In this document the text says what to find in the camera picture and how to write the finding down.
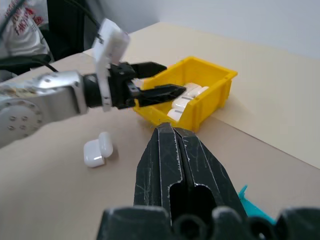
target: teal object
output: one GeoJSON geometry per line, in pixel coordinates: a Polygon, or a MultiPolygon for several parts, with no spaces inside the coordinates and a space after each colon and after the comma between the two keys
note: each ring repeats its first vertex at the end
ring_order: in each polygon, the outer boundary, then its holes
{"type": "Polygon", "coordinates": [[[245,185],[241,191],[239,192],[238,196],[240,198],[240,201],[244,207],[244,210],[246,214],[249,217],[261,217],[264,219],[267,219],[270,223],[275,224],[276,221],[269,217],[267,214],[265,214],[262,210],[260,210],[257,206],[252,204],[249,200],[245,198],[245,191],[247,189],[248,185],[245,185]]]}

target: white shirt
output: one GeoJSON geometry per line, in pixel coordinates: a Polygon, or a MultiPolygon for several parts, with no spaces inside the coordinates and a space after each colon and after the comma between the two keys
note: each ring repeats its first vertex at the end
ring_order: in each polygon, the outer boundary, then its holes
{"type": "MultiPolygon", "coordinates": [[[[1,23],[3,23],[15,5],[16,0],[1,0],[1,23]]],[[[38,26],[35,24],[33,17],[33,9],[29,8],[28,4],[25,4],[19,8],[16,14],[10,19],[1,41],[1,44],[4,44],[9,56],[49,54],[50,49],[48,44],[38,26]]],[[[6,54],[2,54],[5,53],[0,51],[0,58],[6,56],[6,54]]]]}

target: table surface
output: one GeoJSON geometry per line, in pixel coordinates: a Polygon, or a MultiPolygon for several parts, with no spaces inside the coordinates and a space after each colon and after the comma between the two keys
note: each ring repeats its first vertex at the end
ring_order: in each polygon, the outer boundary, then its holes
{"type": "Polygon", "coordinates": [[[165,22],[131,37],[130,62],[195,56],[238,71],[214,117],[320,169],[320,59],[165,22]]]}
{"type": "MultiPolygon", "coordinates": [[[[128,53],[135,48],[134,36],[128,53]]],[[[126,56],[132,63],[140,61],[136,58],[126,56]]],[[[52,65],[59,71],[94,72],[92,57],[84,53],[52,65]]],[[[41,67],[13,81],[45,72],[41,67]]],[[[133,204],[137,164],[153,130],[132,109],[104,113],[97,108],[0,149],[0,239],[95,239],[105,208],[133,204]],[[116,151],[106,165],[88,168],[83,146],[103,131],[111,134],[116,151]]],[[[288,206],[320,206],[319,169],[214,117],[197,135],[235,189],[248,184],[246,197],[272,217],[288,206]]]]}

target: white wall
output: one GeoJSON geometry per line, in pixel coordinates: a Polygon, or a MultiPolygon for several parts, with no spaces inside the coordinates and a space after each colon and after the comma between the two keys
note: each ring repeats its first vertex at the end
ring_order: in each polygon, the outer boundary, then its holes
{"type": "Polygon", "coordinates": [[[128,32],[161,22],[320,59],[320,0],[100,0],[128,32]]]}

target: yellow plastic bin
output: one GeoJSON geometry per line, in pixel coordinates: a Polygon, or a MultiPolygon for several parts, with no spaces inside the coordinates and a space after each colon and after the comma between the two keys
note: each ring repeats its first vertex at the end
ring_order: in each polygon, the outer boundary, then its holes
{"type": "Polygon", "coordinates": [[[199,58],[187,57],[158,75],[146,79],[142,86],[144,90],[166,84],[184,86],[187,83],[195,83],[202,87],[208,86],[206,91],[187,104],[178,122],[167,116],[172,109],[172,101],[146,107],[139,107],[137,104],[133,109],[155,126],[170,122],[173,127],[197,132],[207,117],[225,105],[232,79],[237,74],[236,71],[199,58]]]}

